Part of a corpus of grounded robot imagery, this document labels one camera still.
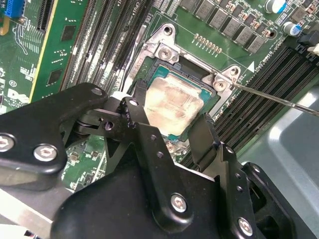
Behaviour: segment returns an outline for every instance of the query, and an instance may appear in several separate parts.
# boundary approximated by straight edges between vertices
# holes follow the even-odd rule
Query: ram slot
[[[152,6],[154,5],[154,2],[155,2],[154,0],[146,1],[145,6],[142,6],[138,9],[138,13],[136,14],[136,17],[134,18],[134,22],[132,24],[132,26],[134,27],[130,28],[128,33],[129,37],[126,39],[125,44],[123,44],[123,47],[120,49],[118,55],[116,56],[114,60],[114,65],[107,79],[108,84],[104,87],[106,92],[110,93],[112,91],[112,89],[114,88],[117,82],[117,77],[118,77],[117,72],[123,69],[123,67],[125,66],[126,60],[130,57],[130,54],[133,53],[132,50],[134,48],[137,36],[149,12],[151,11]]]
[[[280,54],[276,57],[274,60],[275,64],[270,66],[265,66],[264,73],[259,78],[260,80],[254,81],[251,80],[248,83],[248,87],[251,87],[256,90],[261,90],[262,85],[268,80],[270,74],[277,69],[278,65],[280,65],[283,61],[287,59],[289,54],[292,52],[292,49],[284,49],[283,51],[280,51]],[[218,129],[218,133],[221,133],[221,131],[229,124],[230,121],[233,120],[233,117],[242,109],[245,107],[245,105],[248,103],[249,99],[253,95],[247,92],[241,92],[240,95],[237,97],[237,99],[232,103],[231,107],[226,110],[223,114],[224,120],[218,120],[216,123],[216,129]]]
[[[311,62],[306,58],[307,52],[294,48],[297,49],[282,45],[248,86],[286,100],[295,97],[318,73],[316,63],[319,59]],[[215,127],[221,141],[239,151],[263,132],[282,108],[273,101],[241,92]]]
[[[93,83],[104,88],[104,82],[102,82],[102,76],[108,64],[112,64],[114,59],[112,56],[114,52],[118,52],[121,44],[124,43],[124,39],[127,36],[130,24],[132,24],[132,18],[134,17],[135,13],[133,13],[133,9],[136,6],[137,1],[128,1],[127,5],[125,6],[126,11],[124,12],[123,16],[121,16],[121,21],[117,26],[117,31],[113,34],[111,44],[105,48],[105,54],[99,61],[98,68],[95,69],[93,74]]]
[[[68,88],[69,83],[72,83],[71,80],[72,73],[74,73],[74,68],[76,65],[77,60],[79,59],[80,54],[80,48],[83,45],[84,37],[86,36],[86,33],[88,32],[88,29],[90,28],[89,24],[91,21],[91,18],[94,14],[94,9],[97,4],[97,0],[89,0],[84,17],[82,19],[82,23],[80,26],[79,33],[77,35],[75,44],[73,46],[73,52],[71,54],[66,73],[64,75],[64,80],[61,86],[62,90],[65,90]]]
[[[273,94],[272,90],[282,82],[284,82],[284,78],[288,75],[288,73],[293,70],[294,67],[299,63],[300,56],[295,55],[292,59],[289,60],[288,67],[285,69],[277,68],[274,80],[268,81],[268,84],[264,86],[263,92],[267,94]],[[251,95],[250,100],[247,102],[248,107],[244,108],[244,110],[241,110],[238,114],[236,114],[236,117],[239,119],[238,121],[233,121],[231,124],[225,125],[224,128],[225,131],[222,132],[224,135],[228,135],[231,131],[232,127],[235,127],[236,124],[240,123],[241,119],[246,119],[248,115],[256,109],[256,107],[260,107],[260,101],[263,99],[262,97],[253,97],[254,95]]]
[[[89,71],[91,67],[96,67],[95,58],[99,54],[101,46],[109,44],[107,41],[109,35],[113,34],[115,25],[117,24],[118,17],[124,9],[125,1],[118,2],[110,1],[104,11],[104,14],[99,23],[98,29],[94,34],[93,41],[90,44],[87,55],[84,59],[84,64],[77,74],[77,84],[83,82],[90,82],[91,77]]]

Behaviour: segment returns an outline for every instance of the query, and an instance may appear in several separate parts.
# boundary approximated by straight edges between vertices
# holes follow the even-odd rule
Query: capacitor
[[[287,3],[285,0],[267,0],[265,10],[267,13],[282,13]]]
[[[297,36],[301,32],[301,27],[291,21],[287,21],[283,26],[283,32],[289,36]]]

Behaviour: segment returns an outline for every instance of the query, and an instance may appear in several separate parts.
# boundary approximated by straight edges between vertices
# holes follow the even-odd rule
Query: black plastic bracket
[[[53,187],[67,161],[62,138],[66,141],[80,115],[103,107],[107,98],[100,88],[85,83],[2,115],[0,135],[11,138],[13,147],[0,152],[0,185],[36,191]],[[51,145],[56,157],[35,158],[40,145]]]
[[[203,173],[220,184],[217,210],[220,233],[226,238],[264,238],[256,226],[242,165],[236,153],[220,142],[208,114],[200,116],[188,132],[188,139],[194,160],[209,164],[201,169]]]

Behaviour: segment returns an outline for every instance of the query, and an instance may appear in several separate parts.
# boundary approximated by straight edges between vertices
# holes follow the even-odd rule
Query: pci express slot
[[[119,21],[119,18],[121,16],[121,14],[124,10],[124,6],[125,6],[125,1],[121,1],[119,3],[117,13],[116,13],[116,18],[114,20],[112,20],[111,16],[115,10],[116,2],[117,1],[114,1],[114,0],[109,1],[105,10],[104,10],[103,16],[99,22],[97,32],[95,32],[95,34],[94,34],[93,42],[91,42],[91,44],[90,44],[88,54],[87,54],[86,58],[83,59],[84,65],[82,64],[81,70],[79,70],[76,73],[76,79],[77,79],[76,83],[77,84],[83,83],[87,80],[90,81],[90,79],[88,78],[88,73],[89,73],[90,67],[92,65],[92,59],[95,57],[95,54],[97,53],[98,47],[101,44],[101,41],[103,40],[103,36],[105,34],[107,34],[107,38],[106,38],[103,45],[106,46],[109,44],[110,36],[113,34],[114,30],[116,29],[115,26],[116,26],[117,22]]]
[[[105,88],[106,92],[110,93],[110,91],[113,89],[116,80],[117,80],[117,71],[119,69],[122,69],[126,59],[129,57],[129,55],[132,52],[132,49],[135,45],[135,41],[137,39],[137,36],[139,34],[140,28],[144,24],[148,13],[151,11],[152,6],[154,5],[154,0],[149,0],[146,2],[146,6],[140,7],[138,13],[134,18],[134,22],[132,24],[132,27],[128,33],[128,38],[126,39],[126,43],[123,44],[123,47],[120,49],[119,54],[116,56],[114,65],[112,67],[111,73],[108,78],[109,84],[107,85],[107,88]]]
[[[42,0],[37,23],[37,29],[39,31],[46,32],[53,4],[54,0]]]
[[[79,49],[81,48],[81,44],[84,41],[86,32],[89,29],[89,23],[93,16],[96,3],[97,3],[97,0],[89,0],[88,5],[86,7],[85,14],[81,22],[80,30],[73,47],[73,49],[76,50],[76,54],[71,54],[68,67],[64,76],[64,81],[62,83],[62,87],[61,87],[62,90],[65,90],[68,87],[72,73],[74,72],[74,67],[80,53]]]
[[[282,99],[293,99],[319,72],[316,59],[307,52],[282,45],[248,83],[249,87]],[[262,132],[283,106],[259,96],[241,92],[215,124],[220,139],[235,151]]]
[[[127,5],[125,6],[126,11],[124,12],[124,15],[121,16],[121,21],[119,22],[117,26],[117,31],[112,36],[111,44],[107,46],[105,54],[102,57],[102,60],[99,61],[99,68],[96,68],[92,78],[93,83],[95,85],[100,86],[102,76],[104,74],[105,66],[108,64],[114,54],[114,50],[116,50],[116,47],[119,44],[119,41],[122,37],[126,37],[126,33],[128,31],[128,28],[130,27],[128,24],[130,24],[130,18],[133,15],[133,9],[136,6],[136,1],[128,1]]]

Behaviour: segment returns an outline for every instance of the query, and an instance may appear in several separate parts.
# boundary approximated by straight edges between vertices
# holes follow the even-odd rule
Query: green circuit board
[[[0,0],[0,33],[1,29],[8,27],[8,31],[0,35],[0,114],[40,100],[57,93],[60,88],[65,89],[79,82],[98,83],[109,92],[119,88],[121,78],[117,82],[110,81],[109,76],[112,72],[108,67],[100,72],[102,77],[98,82],[91,78],[101,66],[99,58],[105,50],[105,40],[110,34],[112,24],[121,20],[118,19],[118,13],[122,11],[121,7],[126,1],[112,1],[114,2],[112,14],[109,21],[103,22],[105,24],[103,29],[100,29],[98,25],[101,24],[106,10],[104,6],[108,2],[106,0],[26,0],[23,15],[9,19],[4,14],[6,1]],[[143,1],[132,2],[137,6]],[[190,9],[187,9],[183,2],[182,0],[153,1],[153,7],[144,22],[145,33],[132,56],[133,61],[143,43],[163,24],[171,23],[176,29],[176,45],[219,72],[232,65],[238,66],[241,70],[238,81],[246,84],[286,39],[287,35],[282,31],[285,22],[292,21],[303,31],[315,29],[319,25],[316,0],[311,3],[313,9],[310,9],[310,6],[303,6],[302,0],[288,0],[284,11],[279,14],[266,13],[264,7],[266,0],[230,0],[224,6],[222,6],[223,0],[196,0],[189,1],[195,2]],[[224,30],[211,26],[213,15],[203,17],[199,12],[199,8],[206,2],[213,5],[214,9],[211,9],[211,12],[214,14],[217,10],[222,10],[228,18],[235,20],[242,27],[249,28],[260,40],[260,48],[255,52],[254,49],[239,44],[235,37],[227,36]],[[241,13],[235,16],[233,12],[239,5],[242,6]],[[46,19],[41,18],[43,10],[48,14]],[[297,10],[302,12],[301,17],[299,14],[299,19],[295,14]],[[251,24],[245,25],[245,20],[251,16],[253,16]],[[264,26],[263,31],[258,30],[261,25]],[[92,61],[86,68],[81,69],[81,64],[87,59],[86,51],[91,46],[95,47]],[[115,51],[111,58],[113,60],[116,59],[118,52],[116,48],[112,50]],[[146,58],[135,80],[143,79],[154,61],[155,59]],[[236,97],[237,94],[238,91],[234,92],[232,97]],[[229,102],[223,105],[221,112],[229,105]],[[77,185],[81,188],[81,185],[85,186],[86,181],[92,182],[101,177],[106,166],[103,151],[103,139],[99,137],[90,138],[84,146],[69,149],[68,155],[72,155],[73,161],[69,159],[63,173],[65,185],[77,190]]]

